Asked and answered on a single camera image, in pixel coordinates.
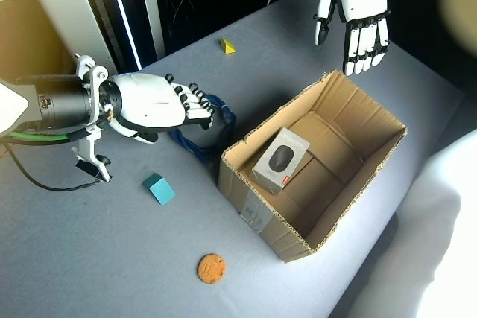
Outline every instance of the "cardboard box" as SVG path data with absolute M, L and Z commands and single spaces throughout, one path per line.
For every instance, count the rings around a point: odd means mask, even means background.
M 274 196 L 251 175 L 282 127 L 310 146 Z M 404 124 L 334 71 L 225 150 L 218 187 L 283 261 L 297 260 L 326 243 L 406 134 Z
M 252 180 L 277 195 L 287 185 L 309 143 L 282 128 L 252 169 Z

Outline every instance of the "corrugated cardboard edge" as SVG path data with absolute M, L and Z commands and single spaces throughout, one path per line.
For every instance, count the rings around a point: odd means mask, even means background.
M 373 175 L 369 178 L 368 181 L 366 181 L 366 183 L 364 184 L 363 188 L 361 188 L 361 190 L 359 191 L 359 193 L 351 200 L 350 204 L 345 208 L 345 210 L 343 211 L 343 213 L 340 215 L 339 219 L 336 221 L 335 225 L 333 225 L 333 227 L 331 228 L 331 230 L 329 231 L 329 233 L 324 237 L 324 239 L 321 241 L 320 244 L 318 244 L 318 246 L 315 248 L 315 249 L 312 249 L 309 244 L 305 241 L 305 239 L 293 228 L 293 226 L 291 226 L 286 220 L 285 218 L 277 211 L 275 210 L 274 207 L 272 207 L 268 202 L 267 200 L 265 200 L 262 195 L 260 195 L 260 193 L 248 182 L 248 180 L 245 179 L 245 177 L 243 175 L 241 175 L 230 163 L 229 161 L 227 161 L 225 159 L 225 156 L 227 155 L 227 153 L 229 151 L 231 151 L 234 147 L 236 147 L 237 145 L 241 144 L 242 142 L 244 142 L 245 144 L 247 144 L 247 138 L 250 137 L 252 134 L 254 134 L 257 130 L 260 129 L 260 127 L 262 127 L 265 123 L 267 123 L 272 117 L 274 117 L 279 111 L 281 111 L 283 108 L 287 107 L 291 102 L 295 101 L 298 97 L 300 97 L 303 93 L 307 92 L 308 90 L 310 90 L 313 86 L 315 86 L 317 83 L 319 82 L 323 82 L 323 80 L 328 77 L 328 76 L 333 76 L 334 74 L 342 74 L 343 76 L 345 76 L 346 79 L 348 79 L 349 82 L 351 82 L 354 86 L 356 86 L 357 88 L 361 89 L 375 104 L 377 104 L 378 106 L 380 106 L 381 108 L 383 108 L 386 112 L 390 113 L 392 118 L 394 118 L 396 121 L 398 121 L 399 123 L 401 123 L 403 126 L 404 126 L 404 132 L 402 133 L 401 137 L 399 138 L 399 140 L 396 142 L 396 144 L 391 148 L 391 150 L 388 152 L 388 154 L 386 155 L 386 157 L 381 161 L 381 163 L 379 163 L 379 165 L 376 167 L 376 170 L 374 171 Z M 325 94 L 326 93 L 326 88 L 329 84 L 327 83 L 325 88 L 323 89 L 323 92 L 321 95 Z M 382 170 L 382 168 L 384 167 L 385 163 L 387 162 L 387 160 L 389 159 L 389 157 L 391 156 L 391 154 L 396 150 L 397 146 L 399 145 L 399 143 L 404 139 L 404 137 L 406 137 L 408 135 L 408 128 L 407 126 L 402 123 L 391 111 L 389 111 L 386 107 L 384 107 L 383 105 L 381 105 L 380 103 L 378 103 L 376 100 L 374 100 L 374 98 L 372 98 L 371 96 L 368 95 L 367 92 L 365 92 L 361 87 L 359 87 L 358 85 L 356 85 L 354 82 L 352 82 L 348 76 L 346 76 L 345 74 L 343 74 L 342 71 L 339 71 L 339 70 L 334 70 L 334 71 L 331 71 L 330 73 L 327 73 L 327 72 L 324 72 L 323 73 L 323 77 L 320 78 L 318 81 L 312 83 L 311 85 L 307 86 L 305 89 L 303 89 L 298 95 L 294 96 L 290 101 L 288 101 L 286 104 L 283 104 L 282 106 L 280 106 L 274 113 L 272 113 L 270 116 L 268 116 L 264 121 L 262 121 L 262 123 L 260 123 L 255 129 L 251 130 L 247 135 L 245 135 L 244 139 L 240 140 L 240 141 L 237 141 L 236 143 L 232 144 L 230 147 L 228 147 L 226 150 L 224 150 L 224 152 L 222 153 L 221 155 L 221 161 L 233 172 L 237 175 L 237 177 L 239 179 L 241 179 L 242 182 L 245 183 L 245 185 L 251 190 L 253 191 L 253 193 L 260 198 L 260 200 L 272 211 L 272 213 L 279 218 L 279 220 L 285 224 L 286 227 L 288 227 L 290 229 L 290 231 L 297 237 L 297 239 L 302 243 L 303 247 L 306 249 L 306 251 L 304 252 L 308 252 L 310 255 L 313 254 L 313 253 L 316 253 L 327 241 L 328 239 L 331 237 L 331 235 L 335 232 L 336 228 L 338 227 L 338 224 L 341 222 L 341 220 L 343 219 L 343 217 L 347 214 L 347 212 L 351 209 L 351 207 L 356 203 L 356 201 L 361 197 L 361 195 L 363 194 L 363 192 L 366 190 L 366 188 L 369 186 L 369 184 L 371 183 L 371 181 L 374 180 L 374 178 L 376 177 L 376 175 Z M 302 255 L 302 253 L 299 254 L 299 257 L 296 257 L 296 258 L 292 258 L 290 261 L 294 261 L 298 258 L 301 258 L 301 257 L 304 257 L 305 255 Z

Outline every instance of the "computer mouse picture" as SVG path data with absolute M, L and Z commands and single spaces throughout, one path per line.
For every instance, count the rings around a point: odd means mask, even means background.
M 268 166 L 272 171 L 281 173 L 288 167 L 294 156 L 294 151 L 286 145 L 280 145 L 268 161 Z

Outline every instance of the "open cardboard box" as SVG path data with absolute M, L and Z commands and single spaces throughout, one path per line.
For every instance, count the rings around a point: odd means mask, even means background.
M 252 168 L 282 127 L 310 143 L 272 195 Z M 323 246 L 407 133 L 404 124 L 334 71 L 280 107 L 222 154 L 218 187 L 285 262 Z

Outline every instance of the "yellow blurry object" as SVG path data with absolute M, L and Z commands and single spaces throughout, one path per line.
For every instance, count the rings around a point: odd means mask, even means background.
M 233 54 L 234 52 L 236 52 L 236 48 L 232 45 L 232 43 L 229 40 L 222 38 L 221 43 L 222 43 L 222 50 L 224 50 L 224 53 Z

